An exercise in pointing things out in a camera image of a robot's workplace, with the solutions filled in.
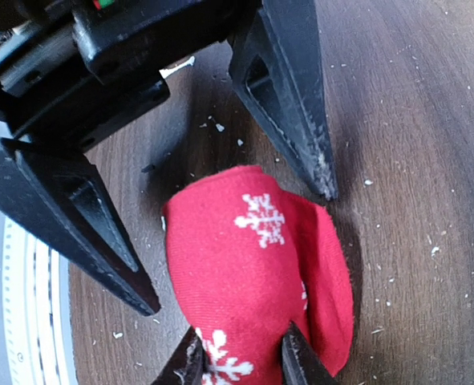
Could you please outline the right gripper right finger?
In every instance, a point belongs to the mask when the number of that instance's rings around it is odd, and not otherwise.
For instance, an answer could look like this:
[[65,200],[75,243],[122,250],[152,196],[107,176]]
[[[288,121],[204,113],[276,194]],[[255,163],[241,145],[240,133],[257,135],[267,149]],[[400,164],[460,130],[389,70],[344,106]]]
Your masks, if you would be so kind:
[[282,377],[286,385],[337,385],[306,340],[298,326],[291,322],[282,337]]

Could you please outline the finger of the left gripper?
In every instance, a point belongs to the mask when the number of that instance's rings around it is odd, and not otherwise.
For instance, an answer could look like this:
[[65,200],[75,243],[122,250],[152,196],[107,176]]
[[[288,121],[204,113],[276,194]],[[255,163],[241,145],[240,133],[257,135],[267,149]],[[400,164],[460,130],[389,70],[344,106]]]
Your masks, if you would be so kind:
[[0,138],[0,211],[142,315],[160,310],[106,186],[84,154]]
[[310,190],[337,198],[314,2],[250,2],[232,49],[241,102]]

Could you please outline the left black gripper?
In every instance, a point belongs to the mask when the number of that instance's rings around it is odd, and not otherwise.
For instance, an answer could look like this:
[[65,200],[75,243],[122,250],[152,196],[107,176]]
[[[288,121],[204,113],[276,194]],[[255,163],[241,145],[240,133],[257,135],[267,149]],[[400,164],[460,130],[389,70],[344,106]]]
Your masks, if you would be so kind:
[[227,39],[258,1],[0,1],[0,121],[86,152],[170,95],[170,64]]

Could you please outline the red sock with stripes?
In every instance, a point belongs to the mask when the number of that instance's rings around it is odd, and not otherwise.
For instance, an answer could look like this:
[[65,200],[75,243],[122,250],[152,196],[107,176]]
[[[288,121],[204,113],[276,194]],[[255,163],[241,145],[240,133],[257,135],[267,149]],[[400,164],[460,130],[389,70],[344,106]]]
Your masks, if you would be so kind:
[[206,177],[165,206],[180,308],[208,356],[205,384],[279,384],[295,323],[331,375],[350,355],[354,305],[328,212],[258,166]]

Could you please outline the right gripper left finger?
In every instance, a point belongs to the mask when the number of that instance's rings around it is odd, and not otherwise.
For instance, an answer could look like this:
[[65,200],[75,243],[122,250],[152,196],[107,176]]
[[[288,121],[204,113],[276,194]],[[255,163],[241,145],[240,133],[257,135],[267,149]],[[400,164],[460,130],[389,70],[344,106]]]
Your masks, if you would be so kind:
[[201,385],[205,373],[205,350],[190,327],[152,385]]

